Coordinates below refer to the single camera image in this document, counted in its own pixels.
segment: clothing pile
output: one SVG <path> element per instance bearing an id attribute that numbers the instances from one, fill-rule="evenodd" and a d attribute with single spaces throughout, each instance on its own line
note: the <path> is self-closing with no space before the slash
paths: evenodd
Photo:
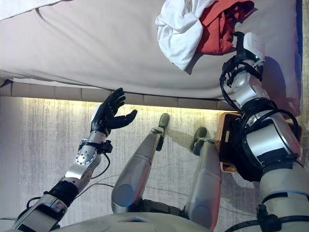
<path id="1" fill-rule="evenodd" d="M 235 23 L 253 8 L 250 0 L 166 0 L 155 20 L 160 49 L 181 70 L 196 51 L 224 54 L 233 46 Z"/>

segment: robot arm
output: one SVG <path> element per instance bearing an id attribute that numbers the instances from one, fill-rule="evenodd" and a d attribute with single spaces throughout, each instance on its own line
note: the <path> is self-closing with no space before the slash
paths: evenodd
<path id="1" fill-rule="evenodd" d="M 232 160 L 244 179 L 260 181 L 256 225 L 263 232 L 307 231 L 309 176 L 297 161 L 301 154 L 298 123 L 291 113 L 278 109 L 262 88 L 265 59 L 259 38 L 251 33 L 235 35 L 237 54 L 223 65 L 220 78 L 224 98 L 241 114 L 230 138 Z M 227 74 L 235 102 L 224 90 Z M 294 132 L 281 113 L 293 120 Z"/>
<path id="2" fill-rule="evenodd" d="M 89 183 L 92 173 L 101 161 L 101 154 L 111 152 L 110 141 L 105 141 L 111 129 L 131 123 L 137 111 L 127 116 L 117 116 L 118 108 L 124 104 L 122 88 L 111 94 L 93 114 L 90 135 L 83 139 L 74 164 L 65 176 L 16 220 L 13 229 L 27 232 L 48 232 L 56 228 L 75 197 Z"/>

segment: black cable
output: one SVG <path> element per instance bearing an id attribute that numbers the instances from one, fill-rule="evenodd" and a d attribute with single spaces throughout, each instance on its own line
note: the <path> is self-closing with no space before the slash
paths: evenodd
<path id="1" fill-rule="evenodd" d="M 259 225 L 258 220 L 244 221 L 244 222 L 238 223 L 238 224 L 228 228 L 225 232 L 233 232 L 233 231 L 236 231 L 236 230 L 240 230 L 242 228 L 246 228 L 246 227 L 249 227 L 249 226 L 257 226 L 257 225 Z"/>
<path id="2" fill-rule="evenodd" d="M 299 216 L 299 215 L 287 216 L 287 217 L 280 217 L 279 220 L 281 223 L 293 222 L 293 221 L 309 221 L 309 216 Z M 259 225 L 258 220 L 245 221 L 228 228 L 225 232 L 233 232 L 245 227 L 257 226 L 257 225 Z"/>
<path id="3" fill-rule="evenodd" d="M 110 166 L 110 164 L 111 164 L 111 160 L 110 160 L 110 158 L 109 158 L 105 153 L 103 153 L 103 155 L 106 157 L 106 159 L 107 159 L 107 161 L 108 161 L 108 164 L 107 164 L 107 166 L 106 166 L 106 168 L 104 169 L 103 172 L 101 172 L 99 175 L 96 175 L 95 177 L 92 177 L 91 179 L 95 179 L 95 178 L 101 176 L 101 175 L 102 175 L 103 173 L 105 173 L 106 170 L 109 168 L 109 166 Z"/>
<path id="4" fill-rule="evenodd" d="M 268 100 L 268 99 L 266 100 L 266 102 L 265 101 L 259 102 L 257 105 L 255 105 L 251 109 L 245 109 L 244 114 L 243 114 L 244 117 L 242 119 L 242 123 L 240 126 L 240 133 L 242 135 L 244 135 L 244 130 L 246 129 L 246 125 L 247 125 L 249 118 L 261 112 L 261 110 L 265 109 L 266 106 L 268 106 L 272 110 L 278 109 L 275 102 Z"/>
<path id="5" fill-rule="evenodd" d="M 16 218 L 14 218 L 14 217 L 2 217 L 2 218 L 0 218 L 0 220 L 9 220 L 9 221 L 15 221 L 16 220 Z"/>
<path id="6" fill-rule="evenodd" d="M 224 89 L 224 81 L 226 80 L 226 74 L 230 73 L 233 69 L 235 69 L 238 65 L 244 65 L 247 66 L 251 72 L 257 72 L 250 64 L 246 63 L 246 62 L 234 62 L 231 63 L 228 67 L 226 67 L 226 69 L 223 70 L 223 72 L 221 73 L 220 76 L 220 87 L 221 87 L 221 91 L 222 91 L 222 95 L 224 97 L 224 99 L 226 100 L 226 102 L 232 106 L 235 110 L 237 110 L 238 112 L 241 113 L 241 110 L 236 106 L 236 104 L 232 101 L 232 99 L 229 97 L 229 95 L 226 93 L 225 89 Z"/>
<path id="7" fill-rule="evenodd" d="M 41 197 L 33 197 L 33 198 L 31 198 L 31 199 L 27 202 L 27 209 L 30 208 L 29 204 L 30 204 L 31 201 L 37 200 L 37 199 L 39 199 L 39 198 L 41 198 Z"/>
<path id="8" fill-rule="evenodd" d="M 283 114 L 286 114 L 288 115 L 291 120 L 293 121 L 293 124 L 294 124 L 294 135 L 295 137 L 298 136 L 298 122 L 296 120 L 296 118 L 294 117 L 294 115 L 292 115 L 289 111 L 286 111 L 286 110 L 282 110 L 282 109 L 276 109 L 276 110 L 272 110 L 266 114 L 264 114 L 263 116 L 261 116 L 258 120 L 256 120 L 252 126 L 249 128 L 249 131 L 254 131 L 254 129 L 263 121 L 265 120 L 266 118 L 268 118 L 269 116 L 273 115 L 273 114 L 276 114 L 276 113 L 283 113 Z"/>
<path id="9" fill-rule="evenodd" d="M 94 184 L 90 185 L 88 188 L 86 188 L 81 194 L 77 195 L 77 196 L 75 197 L 75 200 L 76 200 L 76 198 L 80 197 L 82 194 L 84 194 L 89 188 L 91 188 L 91 187 L 94 186 L 94 185 L 105 185 L 105 186 L 109 186 L 109 187 L 111 187 L 111 188 L 114 188 L 113 185 L 102 184 L 102 183 L 94 183 Z"/>

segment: bed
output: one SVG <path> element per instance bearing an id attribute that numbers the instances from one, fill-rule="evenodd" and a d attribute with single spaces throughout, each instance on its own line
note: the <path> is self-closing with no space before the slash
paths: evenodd
<path id="1" fill-rule="evenodd" d="M 0 76 L 14 81 L 0 94 L 100 102 L 123 87 L 130 104 L 229 109 L 218 80 L 222 64 L 235 52 L 196 53 L 181 71 L 162 54 L 156 39 L 155 18 L 163 2 L 61 1 L 1 21 Z M 235 28 L 265 42 L 263 87 L 278 107 L 298 115 L 302 89 L 296 2 L 254 0 L 253 13 Z"/>

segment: mattress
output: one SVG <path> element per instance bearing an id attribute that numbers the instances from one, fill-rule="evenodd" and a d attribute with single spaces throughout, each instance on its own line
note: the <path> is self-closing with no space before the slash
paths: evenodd
<path id="1" fill-rule="evenodd" d="M 0 22 L 0 75 L 35 78 L 131 93 L 219 99 L 221 56 L 197 53 L 181 71 L 160 51 L 155 18 L 163 0 L 74 0 Z M 280 108 L 299 113 L 295 0 L 254 0 L 236 30 L 266 45 L 263 87 Z"/>

